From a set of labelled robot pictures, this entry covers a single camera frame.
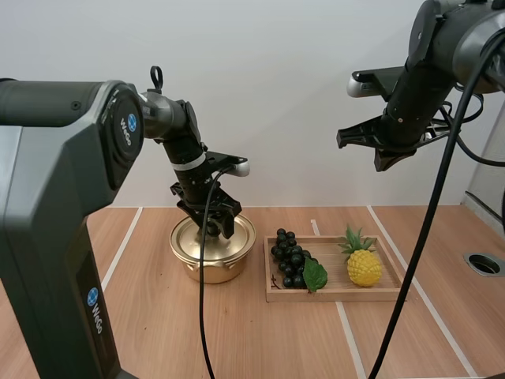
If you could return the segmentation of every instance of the pineapple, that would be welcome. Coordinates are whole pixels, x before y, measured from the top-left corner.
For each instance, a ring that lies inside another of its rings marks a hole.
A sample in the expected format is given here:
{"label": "pineapple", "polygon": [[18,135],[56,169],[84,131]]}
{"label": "pineapple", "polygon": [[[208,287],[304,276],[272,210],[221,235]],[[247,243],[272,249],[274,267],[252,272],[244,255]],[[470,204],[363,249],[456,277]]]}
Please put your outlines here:
{"label": "pineapple", "polygon": [[361,241],[361,229],[354,234],[347,225],[346,244],[340,244],[344,249],[343,253],[349,254],[347,257],[347,273],[352,282],[360,287],[371,287],[376,284],[382,276],[382,267],[370,246],[373,240],[366,238]]}

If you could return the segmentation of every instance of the gold pot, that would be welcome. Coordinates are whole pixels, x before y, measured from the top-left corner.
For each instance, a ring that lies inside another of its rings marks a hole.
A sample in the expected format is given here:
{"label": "gold pot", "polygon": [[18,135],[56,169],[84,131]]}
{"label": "gold pot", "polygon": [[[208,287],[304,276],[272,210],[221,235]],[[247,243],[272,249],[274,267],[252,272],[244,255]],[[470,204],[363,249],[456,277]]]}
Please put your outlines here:
{"label": "gold pot", "polygon": [[[256,240],[253,224],[244,216],[235,217],[235,233],[230,239],[222,235],[206,236],[204,251],[205,283],[232,280],[244,271],[248,252]],[[191,279],[200,280],[201,229],[186,217],[172,230],[170,247]]]}

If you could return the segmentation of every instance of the pineapple crown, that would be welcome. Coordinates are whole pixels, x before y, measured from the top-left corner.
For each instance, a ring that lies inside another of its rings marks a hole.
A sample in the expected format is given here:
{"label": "pineapple crown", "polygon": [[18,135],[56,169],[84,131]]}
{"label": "pineapple crown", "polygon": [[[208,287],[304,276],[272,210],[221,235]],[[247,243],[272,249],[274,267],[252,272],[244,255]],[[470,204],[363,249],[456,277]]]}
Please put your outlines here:
{"label": "pineapple crown", "polygon": [[363,242],[361,241],[361,229],[362,228],[360,227],[357,233],[354,233],[350,226],[347,225],[346,243],[339,243],[339,246],[344,249],[343,253],[349,255],[347,259],[349,259],[351,254],[357,250],[373,251],[370,249],[370,246],[373,244],[372,239],[365,238]]}

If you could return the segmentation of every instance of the metal hole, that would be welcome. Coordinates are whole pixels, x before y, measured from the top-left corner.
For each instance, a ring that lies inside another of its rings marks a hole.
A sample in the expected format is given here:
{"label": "metal hole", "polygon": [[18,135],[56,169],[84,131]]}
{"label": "metal hole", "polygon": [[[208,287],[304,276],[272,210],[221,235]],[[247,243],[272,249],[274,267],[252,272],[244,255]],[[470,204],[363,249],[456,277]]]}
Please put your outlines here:
{"label": "metal hole", "polygon": [[466,263],[482,276],[503,276],[503,261],[489,254],[466,254]]}

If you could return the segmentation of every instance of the white stripe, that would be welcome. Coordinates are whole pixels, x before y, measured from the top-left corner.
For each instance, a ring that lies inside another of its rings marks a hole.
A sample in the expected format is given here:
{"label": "white stripe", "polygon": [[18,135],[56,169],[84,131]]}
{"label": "white stripe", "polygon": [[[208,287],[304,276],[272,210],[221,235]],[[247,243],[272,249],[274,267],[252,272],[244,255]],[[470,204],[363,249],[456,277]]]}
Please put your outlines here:
{"label": "white stripe", "polygon": [[183,163],[183,164],[172,163],[172,168],[176,171],[192,170],[193,168],[200,166],[203,162],[205,162],[206,159],[207,159],[207,156],[205,155],[204,152],[202,152],[201,156],[199,156],[195,160],[192,160],[191,162]]}
{"label": "white stripe", "polygon": [[[319,228],[315,220],[310,220],[312,223],[312,229],[315,235],[320,235]],[[344,329],[344,334],[346,335],[347,345],[349,346],[351,357],[353,358],[354,369],[356,370],[358,379],[366,379],[365,368],[363,367],[363,362],[361,361],[360,353],[357,350],[356,340],[354,339],[353,330],[350,328],[349,320],[347,319],[346,310],[342,302],[335,302],[337,305],[337,311],[339,312],[340,321],[342,322],[342,328]]]}
{"label": "white stripe", "polygon": [[135,229],[135,226],[137,225],[137,222],[140,218],[140,214],[142,214],[142,209],[143,209],[142,207],[137,209],[137,213],[135,213],[135,217],[133,217],[132,223],[130,224],[128,231],[126,232],[126,235],[123,238],[123,242],[121,242],[118,252],[114,256],[114,259],[112,260],[112,263],[110,264],[110,267],[107,270],[107,274],[105,274],[105,277],[102,280],[102,291],[103,292],[105,292],[105,289],[107,288],[107,284],[109,284],[109,280],[112,277],[112,274],[114,274],[114,270],[116,269],[116,266],[118,265],[119,259],[121,258],[121,255],[123,255],[123,251],[125,251],[126,245],[128,245],[129,238],[132,236],[133,230]]}
{"label": "white stripe", "polygon": [[[400,253],[400,250],[398,250],[398,247],[396,247],[396,245],[393,242],[393,240],[391,239],[390,235],[387,233],[386,228],[380,222],[379,217],[377,217],[375,211],[372,209],[372,206],[367,205],[366,208],[370,212],[370,215],[372,216],[373,220],[376,222],[380,231],[382,231],[382,234],[384,235],[386,241],[389,243],[389,246],[391,246],[391,248],[393,249],[393,252],[395,253],[398,260],[400,261],[400,264],[402,265],[403,269],[406,271],[408,264],[405,261],[405,259],[403,258],[403,255]],[[470,377],[477,377],[477,373],[473,369],[468,358],[465,356],[465,353],[463,353],[463,350],[461,350],[461,348],[459,347],[455,338],[452,336],[451,332],[449,332],[449,329],[447,328],[447,326],[443,322],[442,317],[439,315],[439,313],[435,309],[434,305],[432,304],[431,300],[426,295],[425,290],[422,289],[421,285],[419,284],[419,282],[417,281],[417,279],[415,277],[412,280],[412,284],[416,288],[417,292],[419,292],[419,295],[423,299],[423,302],[425,303],[426,308],[428,308],[429,313],[432,314],[433,318],[435,319],[436,324],[439,326],[439,328],[442,331],[443,335],[445,336],[447,342],[451,345],[452,350],[454,351],[454,353],[458,357],[459,361],[461,362],[461,364],[465,368],[468,375]]]}
{"label": "white stripe", "polygon": [[317,227],[317,223],[315,220],[310,220],[310,222],[312,223],[312,229],[314,230],[314,234],[315,235],[321,235],[321,233],[319,232],[319,228]]}
{"label": "white stripe", "polygon": [[484,377],[408,377],[399,379],[485,379]]}

